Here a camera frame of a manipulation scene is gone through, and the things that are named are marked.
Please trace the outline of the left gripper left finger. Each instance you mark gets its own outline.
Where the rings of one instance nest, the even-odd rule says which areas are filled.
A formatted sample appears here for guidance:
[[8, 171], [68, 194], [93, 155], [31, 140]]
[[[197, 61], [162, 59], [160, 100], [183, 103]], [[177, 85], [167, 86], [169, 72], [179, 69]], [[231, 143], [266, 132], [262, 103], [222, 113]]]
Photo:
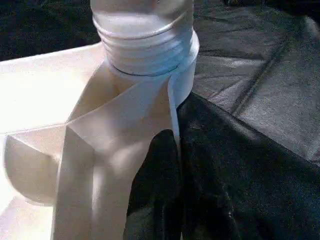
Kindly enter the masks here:
[[181, 165], [173, 132], [150, 142], [129, 195], [125, 240], [179, 240], [183, 218]]

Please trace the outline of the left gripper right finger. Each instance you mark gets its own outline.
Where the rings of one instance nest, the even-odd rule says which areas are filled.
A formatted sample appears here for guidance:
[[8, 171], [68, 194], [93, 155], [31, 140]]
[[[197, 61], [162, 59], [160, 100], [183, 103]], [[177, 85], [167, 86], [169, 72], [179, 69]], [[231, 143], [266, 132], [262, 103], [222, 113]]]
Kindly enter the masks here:
[[249, 239], [249, 164], [237, 147], [181, 141], [186, 240]]

